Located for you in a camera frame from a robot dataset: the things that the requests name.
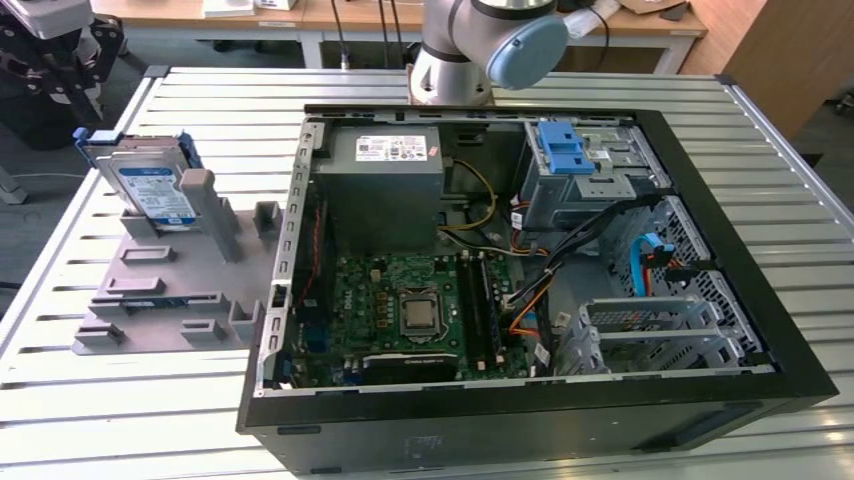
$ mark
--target motherboard chip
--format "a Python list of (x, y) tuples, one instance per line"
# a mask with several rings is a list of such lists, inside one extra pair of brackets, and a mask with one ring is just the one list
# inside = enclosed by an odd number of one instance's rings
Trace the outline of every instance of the motherboard chip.
[(442, 333), (439, 292), (434, 288), (400, 290), (400, 335), (423, 343)]
[(403, 305), (406, 307), (406, 328), (434, 328), (436, 326), (430, 300), (410, 300)]

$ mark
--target wooden table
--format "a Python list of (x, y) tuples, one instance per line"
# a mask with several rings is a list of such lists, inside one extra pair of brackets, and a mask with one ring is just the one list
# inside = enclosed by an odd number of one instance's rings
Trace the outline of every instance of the wooden table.
[[(403, 41), (420, 41), (423, 2), (399, 0), (396, 3)], [(388, 0), (384, 5), (388, 38), (396, 40)], [(203, 18), (202, 0), (92, 0), (92, 7), (98, 13), (124, 20), (131, 38), (148, 35), (202, 40), (296, 40), (303, 46), (307, 68), (323, 68), (320, 43), (338, 41), (328, 0), (300, 0), (291, 11), (259, 9), (255, 16), (232, 18)], [(383, 41), (378, 0), (338, 0), (338, 9), (347, 41)], [(626, 9), (609, 19), (609, 26), (611, 47), (665, 50), (657, 74), (678, 72), (694, 40), (707, 32), (691, 13), (679, 22), (671, 22), (655, 13), (639, 16)], [(593, 47), (603, 44), (603, 28), (569, 42), (569, 45)]]

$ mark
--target aluminum table surface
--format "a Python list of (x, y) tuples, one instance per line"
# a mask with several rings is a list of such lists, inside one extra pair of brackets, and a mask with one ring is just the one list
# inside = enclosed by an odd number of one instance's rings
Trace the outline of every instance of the aluminum table surface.
[[(118, 128), (190, 132), (216, 189), (240, 209), (286, 198), (306, 103), (406, 98), (396, 72), (172, 68), (144, 79)], [(711, 77), (559, 74), (495, 98), (665, 113), (841, 394), (691, 452), (395, 478), (854, 478), (854, 223), (741, 90)], [(234, 431), (247, 351), (79, 357), (68, 348), (123, 235), (120, 211), (91, 172), (0, 322), (3, 478), (286, 478), (255, 439)]]

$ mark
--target power supply label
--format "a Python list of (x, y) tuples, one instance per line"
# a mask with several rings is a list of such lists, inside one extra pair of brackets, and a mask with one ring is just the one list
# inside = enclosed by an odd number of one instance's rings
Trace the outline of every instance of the power supply label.
[(426, 161), (427, 137), (423, 135), (371, 135), (356, 140), (356, 162)]
[(196, 213), (178, 190), (178, 177), (164, 167), (120, 168), (122, 183), (151, 221), (163, 225), (188, 225)]

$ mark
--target hard drive label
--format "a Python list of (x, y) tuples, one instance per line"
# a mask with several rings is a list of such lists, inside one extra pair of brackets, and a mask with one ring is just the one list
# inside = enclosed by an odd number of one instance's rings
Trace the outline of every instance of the hard drive label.
[(163, 225), (188, 225), (196, 221), (187, 197), (176, 188), (178, 177), (172, 169), (120, 168), (119, 175), (151, 221)]

